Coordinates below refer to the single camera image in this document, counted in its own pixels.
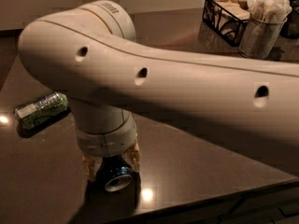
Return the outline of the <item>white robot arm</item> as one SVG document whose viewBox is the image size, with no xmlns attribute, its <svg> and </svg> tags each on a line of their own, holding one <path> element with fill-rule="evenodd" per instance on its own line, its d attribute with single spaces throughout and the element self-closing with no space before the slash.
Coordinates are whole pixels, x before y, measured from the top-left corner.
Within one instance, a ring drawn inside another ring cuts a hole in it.
<svg viewBox="0 0 299 224">
<path fill-rule="evenodd" d="M 54 13 L 21 32 L 21 63 L 68 99 L 79 148 L 127 156 L 134 115 L 290 174 L 299 168 L 299 70 L 282 63 L 155 49 L 135 42 L 118 4 Z"/>
</svg>

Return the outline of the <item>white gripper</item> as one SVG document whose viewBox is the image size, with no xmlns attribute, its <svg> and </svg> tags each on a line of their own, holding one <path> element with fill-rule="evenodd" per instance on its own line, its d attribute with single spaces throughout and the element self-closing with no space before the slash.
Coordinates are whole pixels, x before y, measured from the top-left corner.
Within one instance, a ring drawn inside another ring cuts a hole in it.
<svg viewBox="0 0 299 224">
<path fill-rule="evenodd" d="M 82 163 L 88 181 L 95 181 L 103 157 L 120 154 L 134 172 L 140 172 L 140 150 L 136 142 L 137 130 L 132 116 L 129 116 L 116 131 L 90 134 L 76 129 L 76 135 L 78 147 L 83 152 Z"/>
</svg>

